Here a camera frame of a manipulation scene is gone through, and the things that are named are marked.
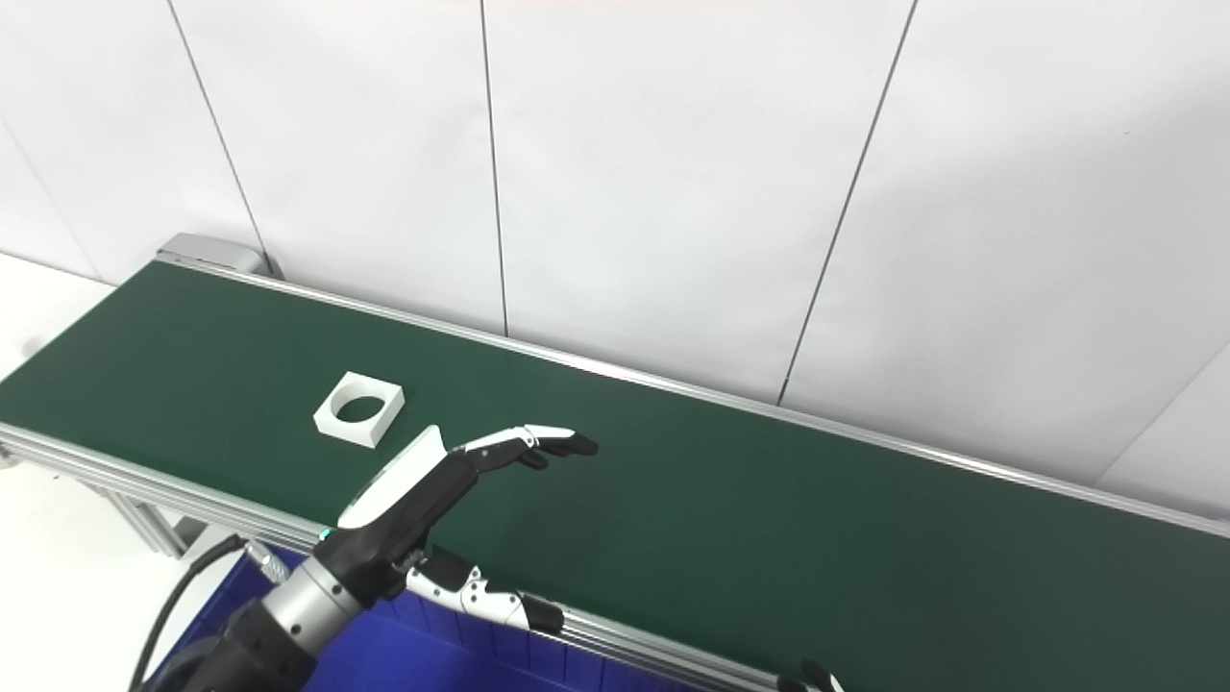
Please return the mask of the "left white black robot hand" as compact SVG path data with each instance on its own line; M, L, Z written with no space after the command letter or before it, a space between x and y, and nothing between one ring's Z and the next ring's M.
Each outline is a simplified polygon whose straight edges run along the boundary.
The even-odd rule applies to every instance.
M480 476L514 463L544 470L549 456L593 456L598 450L578 431L533 424L449 450L439 428L427 427L346 506L312 548L312 559L364 608L410 591L496 624L558 634L565 627L558 605L491 580L462 556L428 548L428 533L478 486Z

